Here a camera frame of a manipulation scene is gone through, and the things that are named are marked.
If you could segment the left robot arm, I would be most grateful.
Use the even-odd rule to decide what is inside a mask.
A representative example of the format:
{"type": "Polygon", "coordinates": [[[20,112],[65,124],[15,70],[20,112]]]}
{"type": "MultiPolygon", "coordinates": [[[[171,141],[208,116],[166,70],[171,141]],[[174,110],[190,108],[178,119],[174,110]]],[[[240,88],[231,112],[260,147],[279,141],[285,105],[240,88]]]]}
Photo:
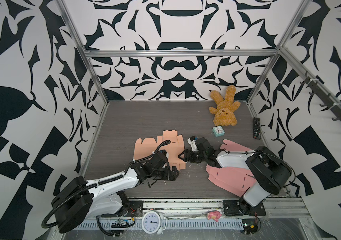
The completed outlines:
{"type": "Polygon", "coordinates": [[[179,171],[170,165],[167,151],[163,149],[170,143],[170,140],[163,141],[152,154],[132,160],[117,174],[87,181],[82,176],[74,178],[52,200],[52,210],[42,220],[41,227],[58,227],[61,234],[67,233],[88,218],[125,213],[130,206],[125,190],[149,180],[175,181],[179,171]]]}

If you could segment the orange cardboard box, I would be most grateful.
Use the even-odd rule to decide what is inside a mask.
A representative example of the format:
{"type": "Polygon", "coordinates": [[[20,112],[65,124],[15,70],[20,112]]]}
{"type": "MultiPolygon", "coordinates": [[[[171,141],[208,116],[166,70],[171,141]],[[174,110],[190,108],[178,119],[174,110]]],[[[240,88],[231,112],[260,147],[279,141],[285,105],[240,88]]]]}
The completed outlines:
{"type": "Polygon", "coordinates": [[[168,162],[170,166],[175,166],[178,170],[184,170],[186,163],[178,158],[178,155],[184,151],[183,136],[178,134],[178,131],[163,131],[162,136],[156,138],[137,139],[134,149],[134,160],[139,160],[143,157],[152,154],[156,148],[164,141],[170,140],[170,144],[161,147],[161,150],[167,152],[168,162]]]}

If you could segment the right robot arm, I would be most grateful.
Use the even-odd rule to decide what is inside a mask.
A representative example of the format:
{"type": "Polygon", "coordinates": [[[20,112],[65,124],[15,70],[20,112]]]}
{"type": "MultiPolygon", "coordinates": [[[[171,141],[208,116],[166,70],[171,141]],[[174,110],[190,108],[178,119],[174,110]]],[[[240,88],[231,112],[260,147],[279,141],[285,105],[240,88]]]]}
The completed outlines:
{"type": "Polygon", "coordinates": [[[234,216],[265,216],[263,201],[278,195],[293,174],[292,168],[270,149],[255,150],[224,140],[215,149],[205,138],[191,137],[190,149],[178,158],[184,162],[205,162],[209,180],[216,186],[238,196],[238,200],[223,201],[223,213],[234,216]]]}

